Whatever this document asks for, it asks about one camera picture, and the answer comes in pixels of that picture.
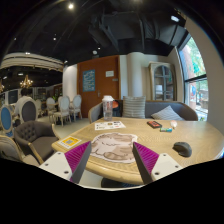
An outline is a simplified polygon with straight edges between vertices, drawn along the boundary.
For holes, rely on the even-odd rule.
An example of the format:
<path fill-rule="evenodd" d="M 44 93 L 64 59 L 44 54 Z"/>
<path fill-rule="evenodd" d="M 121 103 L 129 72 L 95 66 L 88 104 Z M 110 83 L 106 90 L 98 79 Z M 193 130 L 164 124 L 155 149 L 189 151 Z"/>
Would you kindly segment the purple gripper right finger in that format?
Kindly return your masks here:
<path fill-rule="evenodd" d="M 134 142 L 133 155 L 144 184 L 152 183 L 182 169 L 167 153 L 158 154 L 146 146 Z"/>

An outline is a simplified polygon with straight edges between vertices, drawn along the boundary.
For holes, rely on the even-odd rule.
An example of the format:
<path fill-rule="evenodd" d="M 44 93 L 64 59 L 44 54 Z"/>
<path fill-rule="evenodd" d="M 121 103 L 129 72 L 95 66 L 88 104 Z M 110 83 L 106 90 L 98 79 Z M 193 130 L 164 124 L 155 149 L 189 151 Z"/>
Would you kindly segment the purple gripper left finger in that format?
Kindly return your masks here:
<path fill-rule="evenodd" d="M 91 142 L 85 142 L 66 153 L 55 153 L 41 164 L 40 168 L 78 184 L 85 170 L 91 150 Z"/>

